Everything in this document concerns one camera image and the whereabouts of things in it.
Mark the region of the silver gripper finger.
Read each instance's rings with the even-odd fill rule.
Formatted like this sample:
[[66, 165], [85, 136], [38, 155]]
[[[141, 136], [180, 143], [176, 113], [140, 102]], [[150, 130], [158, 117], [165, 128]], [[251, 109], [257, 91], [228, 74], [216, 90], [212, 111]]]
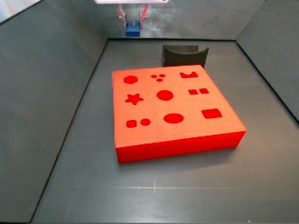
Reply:
[[142, 29], [142, 23], [144, 23], [144, 21], [145, 21], [145, 19], [146, 19], [146, 16], [145, 16], [146, 11], [148, 11], [148, 3], [144, 3], [144, 4], [142, 4], [142, 10], [141, 10], [141, 12], [140, 12], [140, 14], [138, 14], [138, 19], [140, 19], [140, 29]]
[[122, 5], [121, 4], [117, 5], [117, 13], [118, 13], [118, 18], [122, 21], [124, 28], [126, 28], [126, 14], [124, 13]]

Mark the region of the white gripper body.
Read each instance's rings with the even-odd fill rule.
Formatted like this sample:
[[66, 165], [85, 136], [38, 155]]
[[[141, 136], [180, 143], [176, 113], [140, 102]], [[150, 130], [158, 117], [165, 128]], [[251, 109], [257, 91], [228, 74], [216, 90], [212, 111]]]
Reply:
[[97, 4], [166, 4], [169, 0], [93, 0]]

